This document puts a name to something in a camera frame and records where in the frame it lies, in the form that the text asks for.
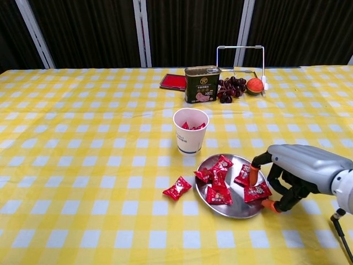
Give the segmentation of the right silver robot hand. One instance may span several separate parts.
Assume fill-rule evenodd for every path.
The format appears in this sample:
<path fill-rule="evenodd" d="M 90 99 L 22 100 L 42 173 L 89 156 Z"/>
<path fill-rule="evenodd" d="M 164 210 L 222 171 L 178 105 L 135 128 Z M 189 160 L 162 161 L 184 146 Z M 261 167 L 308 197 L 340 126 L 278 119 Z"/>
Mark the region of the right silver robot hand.
<path fill-rule="evenodd" d="M 263 207 L 286 212 L 313 193 L 334 195 L 339 208 L 352 213 L 352 160 L 309 145 L 271 145 L 253 158 L 251 185 L 256 184 L 260 167 L 268 163 L 272 167 L 267 182 L 282 197 L 262 200 Z"/>

